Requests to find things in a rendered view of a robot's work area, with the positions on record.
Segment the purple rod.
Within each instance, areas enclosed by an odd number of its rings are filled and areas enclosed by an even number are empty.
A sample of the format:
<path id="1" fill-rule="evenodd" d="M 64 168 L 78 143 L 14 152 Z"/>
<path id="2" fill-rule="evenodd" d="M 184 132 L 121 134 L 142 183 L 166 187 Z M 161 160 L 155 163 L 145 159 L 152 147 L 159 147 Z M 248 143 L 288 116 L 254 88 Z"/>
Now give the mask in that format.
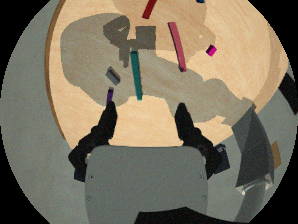
<path id="1" fill-rule="evenodd" d="M 109 89 L 108 94 L 107 94 L 106 106 L 107 106 L 108 101 L 112 101 L 112 96 L 113 96 L 113 90 Z"/>

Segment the magenta rod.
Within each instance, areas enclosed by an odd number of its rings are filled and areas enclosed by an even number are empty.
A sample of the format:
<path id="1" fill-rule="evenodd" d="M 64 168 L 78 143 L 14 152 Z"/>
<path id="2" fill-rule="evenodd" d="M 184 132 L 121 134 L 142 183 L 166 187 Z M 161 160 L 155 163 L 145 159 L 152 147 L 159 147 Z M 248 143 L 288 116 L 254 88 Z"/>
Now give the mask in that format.
<path id="1" fill-rule="evenodd" d="M 217 49 L 213 45 L 210 45 L 210 47 L 207 49 L 206 53 L 212 57 L 213 54 L 216 52 L 216 50 Z"/>

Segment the pink rod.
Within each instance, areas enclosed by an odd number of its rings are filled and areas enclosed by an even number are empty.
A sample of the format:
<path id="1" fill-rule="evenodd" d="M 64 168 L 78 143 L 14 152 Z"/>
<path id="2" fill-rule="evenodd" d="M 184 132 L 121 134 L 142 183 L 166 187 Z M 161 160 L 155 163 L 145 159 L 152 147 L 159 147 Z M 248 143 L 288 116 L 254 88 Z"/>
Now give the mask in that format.
<path id="1" fill-rule="evenodd" d="M 170 22 L 167 23 L 172 39 L 173 39 L 173 43 L 175 46 L 175 50 L 176 50 L 176 54 L 177 54 L 177 59 L 178 59 L 178 63 L 179 63 L 179 68 L 181 72 L 186 72 L 186 64 L 185 64 L 185 58 L 184 58 L 184 53 L 183 53 L 183 48 L 182 48 L 182 44 L 181 44 L 181 40 L 180 40 L 180 36 L 179 36 L 179 32 L 176 26 L 175 22 Z"/>

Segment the dark red rod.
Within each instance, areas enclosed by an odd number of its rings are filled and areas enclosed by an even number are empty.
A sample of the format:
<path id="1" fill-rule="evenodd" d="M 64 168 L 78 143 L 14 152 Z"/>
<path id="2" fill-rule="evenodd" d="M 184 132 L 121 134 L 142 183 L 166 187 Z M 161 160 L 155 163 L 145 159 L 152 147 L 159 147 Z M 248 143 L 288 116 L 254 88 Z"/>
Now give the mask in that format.
<path id="1" fill-rule="evenodd" d="M 142 18 L 145 18 L 145 19 L 149 19 L 150 15 L 151 15 L 151 12 L 154 8 L 154 5 L 156 3 L 157 0 L 149 0 L 148 1 L 148 4 L 144 10 L 144 13 L 142 15 Z"/>

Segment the turquoise rod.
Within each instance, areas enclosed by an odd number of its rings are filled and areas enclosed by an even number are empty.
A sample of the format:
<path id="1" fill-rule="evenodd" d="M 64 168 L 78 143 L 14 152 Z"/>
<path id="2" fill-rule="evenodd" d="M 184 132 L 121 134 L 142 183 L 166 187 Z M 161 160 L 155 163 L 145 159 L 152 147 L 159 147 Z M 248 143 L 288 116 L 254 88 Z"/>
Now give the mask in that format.
<path id="1" fill-rule="evenodd" d="M 142 101 L 142 92 L 141 92 L 141 83 L 140 83 L 137 51 L 131 51 L 130 57 L 131 57 L 131 64 L 132 64 L 132 71 L 133 71 L 133 78 L 134 78 L 137 101 Z"/>

